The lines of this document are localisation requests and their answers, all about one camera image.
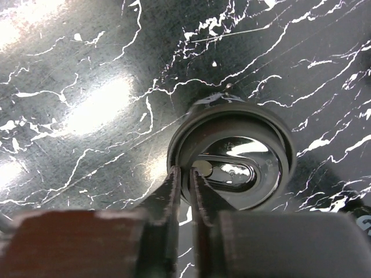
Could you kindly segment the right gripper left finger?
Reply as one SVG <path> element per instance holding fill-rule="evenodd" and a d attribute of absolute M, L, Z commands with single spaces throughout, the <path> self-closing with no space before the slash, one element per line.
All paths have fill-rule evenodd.
<path fill-rule="evenodd" d="M 175 277 L 181 170 L 131 210 L 33 210 L 1 241 L 2 277 Z"/>

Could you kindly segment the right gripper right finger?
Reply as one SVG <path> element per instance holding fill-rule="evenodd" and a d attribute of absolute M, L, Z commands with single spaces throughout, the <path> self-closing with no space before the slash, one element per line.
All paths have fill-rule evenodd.
<path fill-rule="evenodd" d="M 370 237 L 346 213 L 237 210 L 190 170 L 198 277 L 369 277 Z"/>

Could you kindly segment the black cup lid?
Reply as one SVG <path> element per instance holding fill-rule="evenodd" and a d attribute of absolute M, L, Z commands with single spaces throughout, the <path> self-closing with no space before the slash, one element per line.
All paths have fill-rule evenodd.
<path fill-rule="evenodd" d="M 251 103 L 194 105 L 174 133 L 168 168 L 181 168 L 181 197 L 189 203 L 190 169 L 239 210 L 268 207 L 296 168 L 291 131 L 273 112 Z"/>

